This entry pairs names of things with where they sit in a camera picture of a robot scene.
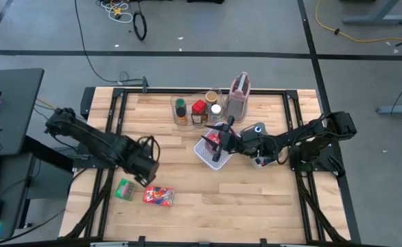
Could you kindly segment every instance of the plastic container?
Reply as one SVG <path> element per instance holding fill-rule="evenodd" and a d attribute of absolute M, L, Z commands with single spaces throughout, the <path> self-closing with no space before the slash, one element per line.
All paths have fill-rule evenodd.
<path fill-rule="evenodd" d="M 174 118 L 174 123 L 176 124 L 177 128 L 181 132 L 186 132 L 186 131 L 192 131 L 195 129 L 199 128 L 205 128 L 206 125 L 215 125 L 217 121 L 221 121 L 224 118 L 224 111 L 221 112 L 221 116 L 217 119 L 217 121 L 211 121 L 210 117 L 207 120 L 207 122 L 203 122 L 201 124 L 193 124 L 192 120 L 192 106 L 199 100 L 206 100 L 206 94 L 208 92 L 215 92 L 217 94 L 217 102 L 216 104 L 220 105 L 224 109 L 224 102 L 225 102 L 225 97 L 223 97 L 221 90 L 218 88 L 213 88 L 210 90 L 207 90 L 205 92 L 200 92 L 200 93 L 194 93 L 190 95 L 175 95 L 171 97 L 170 104 L 172 107 L 172 115 Z M 176 114 L 176 109 L 177 109 L 177 100 L 182 99 L 185 102 L 185 108 L 186 108 L 186 118 L 187 122 L 183 123 L 181 119 L 178 117 Z"/>
<path fill-rule="evenodd" d="M 206 137 L 208 137 L 210 134 L 217 134 L 217 130 L 212 130 L 210 129 L 207 134 L 205 134 Z M 232 154 L 228 154 L 226 151 L 221 151 L 221 157 L 218 162 L 213 161 L 213 154 L 210 153 L 206 149 L 206 140 L 201 139 L 195 147 L 193 148 L 193 151 L 195 151 L 196 156 L 200 158 L 206 165 L 208 165 L 213 171 L 217 171 L 221 169 L 222 166 L 225 165 L 225 163 L 230 159 Z"/>

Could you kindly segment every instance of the red snack bag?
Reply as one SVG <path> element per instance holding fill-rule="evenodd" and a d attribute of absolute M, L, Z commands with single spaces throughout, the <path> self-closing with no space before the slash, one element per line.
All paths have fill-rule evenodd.
<path fill-rule="evenodd" d="M 210 140 L 214 141 L 217 144 L 220 144 L 220 138 L 218 137 L 218 135 L 216 134 L 210 134 L 207 138 L 209 138 Z M 210 143 L 206 142 L 206 149 L 207 151 L 209 151 L 211 154 L 214 154 L 216 152 L 216 150 L 213 149 L 212 145 L 210 145 Z"/>
<path fill-rule="evenodd" d="M 143 194 L 143 201 L 150 204 L 158 204 L 165 207 L 172 206 L 174 189 L 148 186 Z"/>

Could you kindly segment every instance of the snack bag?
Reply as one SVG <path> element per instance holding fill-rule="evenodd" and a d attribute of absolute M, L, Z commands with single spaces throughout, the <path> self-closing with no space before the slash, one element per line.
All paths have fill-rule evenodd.
<path fill-rule="evenodd" d="M 134 184 L 130 182 L 128 179 L 122 178 L 119 186 L 114 193 L 114 196 L 124 199 L 124 200 L 132 200 L 132 195 L 134 193 Z"/>
<path fill-rule="evenodd" d="M 174 189 L 149 186 L 146 187 L 143 201 L 151 204 L 158 204 L 165 207 L 172 206 L 174 200 Z"/>

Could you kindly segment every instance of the bottle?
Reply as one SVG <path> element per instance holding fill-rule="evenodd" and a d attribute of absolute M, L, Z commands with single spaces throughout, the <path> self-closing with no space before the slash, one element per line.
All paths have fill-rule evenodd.
<path fill-rule="evenodd" d="M 176 109 L 176 116 L 178 118 L 178 125 L 187 125 L 186 109 L 183 107 Z"/>
<path fill-rule="evenodd" d="M 212 105 L 217 103 L 217 93 L 209 91 L 206 93 L 207 112 L 211 113 Z"/>
<path fill-rule="evenodd" d="M 210 116 L 211 121 L 218 121 L 222 117 L 221 112 L 222 109 L 219 104 L 212 105 Z"/>
<path fill-rule="evenodd" d="M 192 121 L 195 126 L 202 126 L 209 116 L 206 112 L 206 103 L 199 99 L 192 106 Z"/>
<path fill-rule="evenodd" d="M 186 102 L 184 101 L 184 99 L 179 98 L 175 101 L 175 109 L 178 109 L 178 108 L 184 108 L 184 110 L 187 110 Z"/>

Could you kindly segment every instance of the lid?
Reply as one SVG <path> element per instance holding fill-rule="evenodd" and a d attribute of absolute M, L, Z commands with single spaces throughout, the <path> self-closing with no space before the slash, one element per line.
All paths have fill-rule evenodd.
<path fill-rule="evenodd" d="M 179 107 L 176 109 L 176 115 L 178 117 L 185 117 L 186 116 L 186 109 L 184 109 L 183 107 Z"/>
<path fill-rule="evenodd" d="M 206 108 L 206 103 L 203 102 L 201 99 L 199 99 L 197 102 L 195 102 L 192 106 L 192 113 L 202 113 L 204 109 Z"/>
<path fill-rule="evenodd" d="M 206 101 L 207 103 L 216 103 L 217 101 L 217 93 L 213 91 L 209 91 L 206 93 Z"/>
<path fill-rule="evenodd" d="M 175 105 L 177 106 L 177 107 L 184 107 L 185 106 L 185 101 L 183 100 L 183 99 L 177 99 L 176 101 L 175 101 Z"/>
<path fill-rule="evenodd" d="M 212 113 L 213 114 L 220 114 L 221 113 L 221 106 L 218 104 L 212 105 Z"/>

